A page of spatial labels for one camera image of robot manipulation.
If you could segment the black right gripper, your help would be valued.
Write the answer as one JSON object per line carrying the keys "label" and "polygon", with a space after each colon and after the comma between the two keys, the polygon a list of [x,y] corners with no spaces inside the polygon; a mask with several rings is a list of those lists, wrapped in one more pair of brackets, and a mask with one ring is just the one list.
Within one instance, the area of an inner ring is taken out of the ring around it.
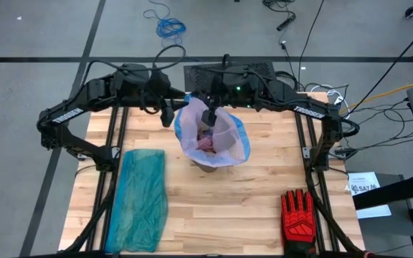
{"label": "black right gripper", "polygon": [[191,96],[201,100],[208,108],[236,108],[236,89],[226,78],[227,74],[215,74],[209,87],[205,87],[201,92],[192,92]]}

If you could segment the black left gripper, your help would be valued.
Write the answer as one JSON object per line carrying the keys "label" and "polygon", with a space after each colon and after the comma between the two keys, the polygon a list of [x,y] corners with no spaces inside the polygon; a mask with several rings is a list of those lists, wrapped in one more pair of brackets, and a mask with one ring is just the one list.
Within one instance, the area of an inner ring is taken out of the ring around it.
{"label": "black left gripper", "polygon": [[186,93],[171,86],[168,75],[161,70],[152,70],[145,86],[145,106],[166,108],[167,99],[172,99],[172,108],[183,108],[189,103],[184,100]]}

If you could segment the white bag with blue drawstring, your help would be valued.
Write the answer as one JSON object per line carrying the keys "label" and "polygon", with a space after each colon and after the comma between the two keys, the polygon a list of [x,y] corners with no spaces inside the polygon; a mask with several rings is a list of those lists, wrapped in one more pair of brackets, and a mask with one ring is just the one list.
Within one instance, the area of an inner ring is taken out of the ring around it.
{"label": "white bag with blue drawstring", "polygon": [[174,121],[174,130],[184,154],[192,161],[212,168],[235,166],[244,163],[250,156],[250,141],[243,122],[219,107],[212,130],[212,148],[206,152],[199,147],[197,136],[204,127],[201,120],[208,107],[198,98],[187,95],[188,103],[178,111]]}

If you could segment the brown trash bin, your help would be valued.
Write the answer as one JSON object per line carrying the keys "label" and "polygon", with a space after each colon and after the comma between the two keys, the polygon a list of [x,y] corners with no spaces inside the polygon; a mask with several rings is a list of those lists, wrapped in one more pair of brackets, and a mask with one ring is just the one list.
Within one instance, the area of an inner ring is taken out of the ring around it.
{"label": "brown trash bin", "polygon": [[213,173],[215,171],[226,171],[228,169],[228,166],[211,167],[211,166],[205,166],[196,161],[193,161],[193,163],[195,164],[195,166],[197,166],[200,170],[202,170],[205,173]]}

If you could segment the teal plastic trash bag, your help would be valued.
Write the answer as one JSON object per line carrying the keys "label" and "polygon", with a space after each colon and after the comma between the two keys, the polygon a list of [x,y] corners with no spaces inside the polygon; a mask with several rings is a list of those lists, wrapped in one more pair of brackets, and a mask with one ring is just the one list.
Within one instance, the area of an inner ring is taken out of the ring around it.
{"label": "teal plastic trash bag", "polygon": [[105,251],[155,252],[167,217],[165,151],[135,149],[126,152]]}

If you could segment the black perforated floor mat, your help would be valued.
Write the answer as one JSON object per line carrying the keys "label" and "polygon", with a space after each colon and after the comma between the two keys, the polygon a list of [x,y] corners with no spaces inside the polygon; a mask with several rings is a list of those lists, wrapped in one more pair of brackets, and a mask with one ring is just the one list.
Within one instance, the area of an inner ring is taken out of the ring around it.
{"label": "black perforated floor mat", "polygon": [[[276,78],[275,70],[271,62],[228,62],[225,65],[226,68],[240,66],[249,67],[264,78]],[[222,64],[211,63],[184,66],[184,82],[186,91],[193,92],[198,88],[210,86],[214,78],[214,73],[211,72],[210,69],[221,70]]]}

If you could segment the pink crumpled plastic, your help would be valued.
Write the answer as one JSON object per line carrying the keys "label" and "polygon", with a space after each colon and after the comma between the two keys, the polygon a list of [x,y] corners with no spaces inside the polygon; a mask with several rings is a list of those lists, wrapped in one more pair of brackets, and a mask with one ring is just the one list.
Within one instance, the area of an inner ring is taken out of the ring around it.
{"label": "pink crumpled plastic", "polygon": [[216,153],[213,146],[213,138],[210,135],[199,136],[197,140],[197,148],[207,153]]}

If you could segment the red work glove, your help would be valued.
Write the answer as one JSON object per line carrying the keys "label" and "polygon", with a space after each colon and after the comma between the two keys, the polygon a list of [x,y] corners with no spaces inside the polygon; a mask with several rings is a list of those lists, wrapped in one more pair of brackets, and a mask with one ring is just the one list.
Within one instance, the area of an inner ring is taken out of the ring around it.
{"label": "red work glove", "polygon": [[311,194],[302,189],[281,196],[281,235],[286,258],[317,258]]}

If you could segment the white printed paper sign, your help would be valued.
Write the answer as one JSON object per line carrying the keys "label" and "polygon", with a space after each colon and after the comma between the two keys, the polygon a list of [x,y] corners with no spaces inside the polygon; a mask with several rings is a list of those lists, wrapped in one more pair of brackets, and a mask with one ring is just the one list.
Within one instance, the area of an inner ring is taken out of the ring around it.
{"label": "white printed paper sign", "polygon": [[[346,189],[350,191],[352,196],[356,196],[380,187],[381,186],[374,172],[348,174],[348,186]],[[384,204],[366,209],[357,209],[356,214],[358,219],[370,219],[391,216],[391,210],[387,204]]]}

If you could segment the black beam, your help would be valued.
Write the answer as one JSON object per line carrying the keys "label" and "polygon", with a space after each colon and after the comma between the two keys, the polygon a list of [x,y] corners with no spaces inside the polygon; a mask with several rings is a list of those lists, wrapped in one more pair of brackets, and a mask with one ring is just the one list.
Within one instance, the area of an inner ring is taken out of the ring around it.
{"label": "black beam", "polygon": [[355,195],[356,210],[413,198],[413,177]]}

